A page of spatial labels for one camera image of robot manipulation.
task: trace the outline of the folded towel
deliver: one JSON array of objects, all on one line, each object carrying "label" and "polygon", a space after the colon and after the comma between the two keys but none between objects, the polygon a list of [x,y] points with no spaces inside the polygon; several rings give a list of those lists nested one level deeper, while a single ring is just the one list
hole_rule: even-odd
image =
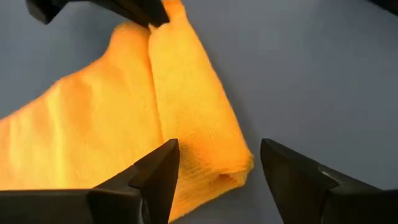
[{"label": "folded towel", "polygon": [[180,1],[171,22],[114,31],[106,53],[0,121],[0,189],[91,188],[171,138],[170,221],[244,185],[253,161]]}]

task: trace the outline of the towel fold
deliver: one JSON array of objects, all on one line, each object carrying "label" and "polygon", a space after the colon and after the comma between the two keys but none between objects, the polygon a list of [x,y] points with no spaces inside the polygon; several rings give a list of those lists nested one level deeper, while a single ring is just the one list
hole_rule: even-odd
[{"label": "towel fold", "polygon": [[180,1],[170,23],[121,24],[106,53],[0,121],[0,189],[91,188],[170,138],[170,221],[244,185],[253,161]]}]

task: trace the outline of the gray table surface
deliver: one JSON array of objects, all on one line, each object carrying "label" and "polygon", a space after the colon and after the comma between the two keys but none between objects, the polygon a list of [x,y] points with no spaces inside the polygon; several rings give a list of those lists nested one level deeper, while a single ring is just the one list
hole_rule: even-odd
[{"label": "gray table surface", "polygon": [[[184,3],[257,164],[245,187],[175,223],[282,223],[261,170],[264,137],[398,188],[398,17],[365,0]],[[23,0],[1,0],[0,117],[100,57],[123,20],[79,2],[43,26]]]}]

